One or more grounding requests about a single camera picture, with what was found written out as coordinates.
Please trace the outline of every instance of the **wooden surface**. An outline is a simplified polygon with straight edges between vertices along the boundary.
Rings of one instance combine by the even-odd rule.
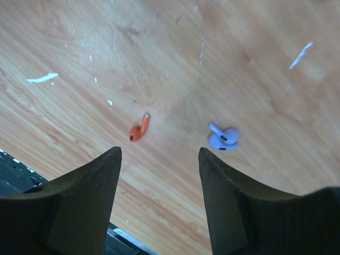
[[[336,0],[0,0],[0,148],[51,180],[122,147],[111,221],[162,254],[210,254],[209,122],[239,130],[216,154],[256,180],[340,184],[339,23]]]

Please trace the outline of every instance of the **small orange earbud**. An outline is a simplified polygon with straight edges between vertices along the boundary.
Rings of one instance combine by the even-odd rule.
[[[137,142],[139,139],[142,138],[142,136],[145,134],[145,132],[148,129],[149,120],[150,120],[150,115],[144,114],[142,124],[140,126],[132,127],[129,133],[129,139],[131,142]]]

